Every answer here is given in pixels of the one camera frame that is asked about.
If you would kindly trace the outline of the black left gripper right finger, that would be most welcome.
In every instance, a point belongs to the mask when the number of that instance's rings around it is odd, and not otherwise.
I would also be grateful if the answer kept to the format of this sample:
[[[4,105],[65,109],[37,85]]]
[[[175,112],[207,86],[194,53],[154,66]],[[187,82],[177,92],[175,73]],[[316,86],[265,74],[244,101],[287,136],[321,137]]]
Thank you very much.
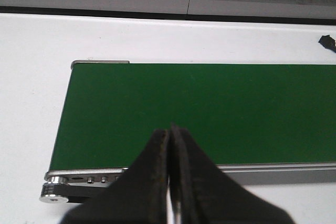
[[[182,223],[293,223],[223,173],[187,129],[172,125],[170,138],[172,200]]]

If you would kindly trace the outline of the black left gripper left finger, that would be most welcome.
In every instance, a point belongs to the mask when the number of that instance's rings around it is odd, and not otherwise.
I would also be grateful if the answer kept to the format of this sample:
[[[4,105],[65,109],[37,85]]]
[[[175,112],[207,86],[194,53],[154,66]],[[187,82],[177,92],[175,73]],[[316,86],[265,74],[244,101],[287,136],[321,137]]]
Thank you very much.
[[[155,130],[141,154],[107,189],[68,211],[62,223],[166,223],[169,133]]]

